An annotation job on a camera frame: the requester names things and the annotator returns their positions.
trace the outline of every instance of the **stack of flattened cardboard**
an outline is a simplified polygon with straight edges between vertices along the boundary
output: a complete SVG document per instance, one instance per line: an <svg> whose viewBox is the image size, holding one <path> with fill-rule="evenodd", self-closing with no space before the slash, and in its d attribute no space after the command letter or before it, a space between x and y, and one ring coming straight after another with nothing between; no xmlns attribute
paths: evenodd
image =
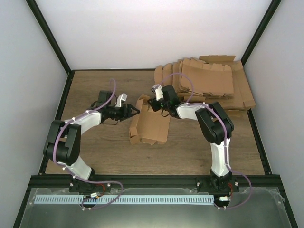
<svg viewBox="0 0 304 228"><path fill-rule="evenodd" d="M241 61L234 56L200 56L180 59L174 63L158 66L154 71L155 84L172 73L182 73L194 85L191 102L212 103L218 101L225 110L248 110L255 107L250 87ZM182 101L187 101L192 92L191 85L183 75L173 75L162 83L172 85ZM129 128L132 145L139 142L164 144L167 142L170 116L163 117L161 111L154 112L147 103L149 96L141 95L136 108L141 112L133 117Z"/></svg>
<svg viewBox="0 0 304 228"><path fill-rule="evenodd" d="M218 101L225 110L248 110L255 101L241 61L235 56L200 56L180 59L173 64L158 66L154 72L155 84L172 73L186 75L194 85L191 102ZM188 100L192 88L183 75L173 75L162 86L172 85L182 101Z"/></svg>

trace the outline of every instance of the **perforated metal strip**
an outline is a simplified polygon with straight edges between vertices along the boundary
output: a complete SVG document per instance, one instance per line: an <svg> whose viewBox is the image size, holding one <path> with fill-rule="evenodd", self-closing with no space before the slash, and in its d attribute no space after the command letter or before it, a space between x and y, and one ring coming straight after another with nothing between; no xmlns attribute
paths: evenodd
<svg viewBox="0 0 304 228"><path fill-rule="evenodd" d="M106 204L116 196L102 196L95 199L88 199L84 204ZM84 199L82 195L36 195L35 204L80 204ZM167 205L213 205L214 197L207 195L193 196L138 196L122 195L113 204L167 204Z"/></svg>

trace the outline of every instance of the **black metal frame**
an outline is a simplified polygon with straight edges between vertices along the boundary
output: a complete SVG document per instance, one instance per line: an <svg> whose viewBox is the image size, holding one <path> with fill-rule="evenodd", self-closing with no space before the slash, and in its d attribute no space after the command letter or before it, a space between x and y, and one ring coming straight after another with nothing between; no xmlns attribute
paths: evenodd
<svg viewBox="0 0 304 228"><path fill-rule="evenodd" d="M72 84L72 80L75 74L75 70L71 70L69 67L63 53L60 50L58 43L56 42L47 22L45 21L37 3L35 0L26 0L29 7L31 8L33 14L35 15L39 25L41 26L43 32L45 33L47 39L49 40L52 48L54 49L58 59L60 60L62 66L66 70L67 73L67 80L66 85L64 87L64 91L60 100L60 104L56 113L56 119L61 119L66 101L67 96ZM245 65L247 62L250 54L252 53L253 49L255 48L257 42L259 41L260 37L262 36L266 26L268 25L269 21L271 20L275 10L279 6L281 0L272 0L271 4L269 5L262 21L260 22L254 36L252 37L245 53L242 56L242 63ZM132 70L154 70L154 69L132 69ZM254 120L254 116L252 111L248 111L248 117L250 120L250 124L252 127L252 131L257 143L257 148L260 154L261 162L263 164L265 175L248 175L250 181L252 182L253 187L278 187L280 194L285 199L285 209L287 211L290 223L293 228L297 228L298 225L296 223L295 217L291 210L287 195L285 193L285 189L283 187L281 178L279 175L272 174L258 129L256 122ZM47 159L43 159L42 164L39 169L39 175L34 175L31 177L30 182L28 184L28 189L25 193L23 202L21 204L18 216L16 218L14 227L19 227L22 221L24 209L26 207L30 190L32 188L70 188L70 183L73 181L70 175L67 174L45 174L45 170L47 167ZM235 176L239 187L247 187L248 183L245 178L241 176ZM184 188L197 188L198 181L204 181L209 179L210 176L203 175L203 176L166 176L166 175L97 175L96 178L98 180L107 180L107 181L120 181L125 188L166 188L166 187L184 187Z"/></svg>

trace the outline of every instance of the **wooden tabletop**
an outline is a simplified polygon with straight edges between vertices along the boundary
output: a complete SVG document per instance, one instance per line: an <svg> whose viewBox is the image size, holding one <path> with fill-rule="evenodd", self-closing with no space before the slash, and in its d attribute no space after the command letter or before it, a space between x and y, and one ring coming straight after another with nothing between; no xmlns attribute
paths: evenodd
<svg viewBox="0 0 304 228"><path fill-rule="evenodd" d="M153 95L153 71L76 71L62 120L83 113L97 100L100 90L112 90L110 78L116 80L116 95L128 94L126 103L135 105L141 94ZM228 115L235 126L229 146L231 168L245 174L264 174L247 113L229 111ZM131 119L118 125L102 124L82 135L80 156L97 174L209 174L210 144L197 121L171 118L164 145L130 145L130 123ZM48 163L46 173L62 172Z"/></svg>

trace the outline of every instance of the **white backdrop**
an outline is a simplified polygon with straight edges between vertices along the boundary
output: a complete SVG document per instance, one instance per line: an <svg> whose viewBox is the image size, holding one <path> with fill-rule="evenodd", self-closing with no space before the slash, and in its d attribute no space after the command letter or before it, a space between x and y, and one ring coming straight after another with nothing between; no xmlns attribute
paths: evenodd
<svg viewBox="0 0 304 228"><path fill-rule="evenodd" d="M67 74L24 0L0 7L0 227L13 227Z"/></svg>
<svg viewBox="0 0 304 228"><path fill-rule="evenodd" d="M304 1L282 1L245 65L258 130L280 174L299 227L304 227Z"/></svg>
<svg viewBox="0 0 304 228"><path fill-rule="evenodd" d="M72 69L154 68L246 50L271 0L37 0Z"/></svg>

